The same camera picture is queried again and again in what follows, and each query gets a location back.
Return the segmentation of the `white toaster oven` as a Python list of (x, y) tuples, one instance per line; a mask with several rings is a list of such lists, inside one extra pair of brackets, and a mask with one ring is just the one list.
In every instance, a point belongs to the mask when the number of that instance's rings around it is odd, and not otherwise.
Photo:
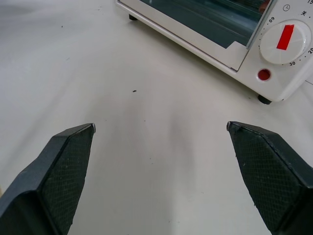
[[(259, 26), (255, 31), (255, 35), (251, 40), (248, 53), (237, 71), (228, 68), (214, 58), (206, 55), (158, 24), (117, 3), (116, 0), (115, 3), (128, 12), (131, 20), (139, 20), (152, 27), (167, 38), (178, 43), (188, 51), (255, 91), (259, 96), (259, 100), (264, 104), (287, 99), (305, 80), (313, 77), (313, 0), (270, 0), (262, 15), (263, 18), (260, 20)], [(289, 20), (302, 21), (309, 26), (312, 32), (311, 43), (306, 51), (295, 61), (283, 65), (271, 64), (267, 62), (260, 53), (261, 38), (264, 33), (274, 25)], [(258, 79), (257, 73), (262, 69), (268, 69), (271, 72), (271, 78), (268, 81)]]

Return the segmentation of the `red indicator light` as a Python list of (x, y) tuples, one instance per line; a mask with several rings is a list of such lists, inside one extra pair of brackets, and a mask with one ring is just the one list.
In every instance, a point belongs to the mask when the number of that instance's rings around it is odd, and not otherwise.
[(271, 78), (271, 72), (268, 69), (258, 71), (257, 77), (261, 81), (268, 81)]

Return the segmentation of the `glass oven door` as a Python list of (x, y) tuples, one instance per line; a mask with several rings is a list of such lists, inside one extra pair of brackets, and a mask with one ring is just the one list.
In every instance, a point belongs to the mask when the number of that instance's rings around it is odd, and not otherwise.
[(270, 0), (116, 0), (239, 70)]

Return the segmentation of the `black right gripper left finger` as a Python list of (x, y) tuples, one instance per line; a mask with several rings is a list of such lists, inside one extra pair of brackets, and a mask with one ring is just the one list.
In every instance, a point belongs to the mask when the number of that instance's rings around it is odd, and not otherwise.
[(53, 136), (0, 197), (0, 235), (68, 235), (84, 188), (95, 124)]

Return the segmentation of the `white timer knob red tape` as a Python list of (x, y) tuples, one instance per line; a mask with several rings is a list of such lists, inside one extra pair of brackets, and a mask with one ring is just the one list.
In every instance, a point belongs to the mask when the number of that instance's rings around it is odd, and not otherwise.
[(306, 23), (298, 20), (284, 21), (264, 33), (260, 53), (271, 64), (288, 64), (306, 51), (311, 40), (312, 32)]

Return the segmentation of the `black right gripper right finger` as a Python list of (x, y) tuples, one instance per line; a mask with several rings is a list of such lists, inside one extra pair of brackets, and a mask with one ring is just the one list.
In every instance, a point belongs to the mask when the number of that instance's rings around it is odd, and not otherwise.
[(313, 167), (277, 133), (229, 121), (240, 172), (272, 235), (313, 235)]

